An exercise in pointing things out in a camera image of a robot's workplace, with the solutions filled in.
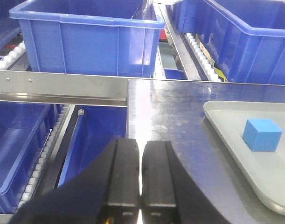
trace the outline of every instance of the metal frame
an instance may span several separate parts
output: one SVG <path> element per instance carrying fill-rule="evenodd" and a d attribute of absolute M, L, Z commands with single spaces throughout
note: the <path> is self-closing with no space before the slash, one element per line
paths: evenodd
<path fill-rule="evenodd" d="M 191 58 L 189 51 L 187 50 L 181 38 L 180 33 L 172 25 L 172 22 L 170 21 L 168 17 L 166 6 L 160 4 L 159 8 L 165 20 L 165 24 L 167 28 L 166 35 L 167 35 L 168 41 L 171 44 L 174 44 L 177 54 L 180 58 L 181 64 L 183 66 L 183 69 L 186 73 L 187 79 L 194 80 L 194 81 L 200 81 L 201 77 L 198 74 L 198 70 Z"/>

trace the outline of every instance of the blue plastic bin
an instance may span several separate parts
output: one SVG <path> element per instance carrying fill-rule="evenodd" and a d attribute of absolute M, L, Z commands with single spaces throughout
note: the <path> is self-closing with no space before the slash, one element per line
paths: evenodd
<path fill-rule="evenodd" d="M 49 133 L 50 105 L 0 102 L 0 213 L 13 214 Z"/>
<path fill-rule="evenodd" d="M 184 71 L 177 69 L 164 69 L 167 79 L 187 80 L 187 76 Z"/>
<path fill-rule="evenodd" d="M 202 0 L 197 33 L 230 82 L 285 84 L 285 3 Z"/>
<path fill-rule="evenodd" d="M 61 186 L 95 160 L 113 139 L 126 135 L 127 108 L 83 106 L 70 142 L 58 185 Z"/>
<path fill-rule="evenodd" d="M 150 77 L 160 30 L 158 7 L 130 19 L 140 0 L 28 0 L 19 19 L 33 71 Z"/>
<path fill-rule="evenodd" d="M 179 32 L 196 33 L 196 17 L 199 1 L 201 0 L 183 0 L 167 6 L 168 14 Z"/>
<path fill-rule="evenodd" d="M 17 20 L 9 17 L 9 10 L 23 0 L 0 0 L 0 49 L 20 32 Z"/>

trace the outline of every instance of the blue cube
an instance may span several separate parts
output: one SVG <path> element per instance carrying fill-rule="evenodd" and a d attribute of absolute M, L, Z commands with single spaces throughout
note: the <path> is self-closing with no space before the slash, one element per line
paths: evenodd
<path fill-rule="evenodd" d="M 252 151 L 276 151 L 282 130 L 271 119 L 247 119 L 243 139 Z"/>

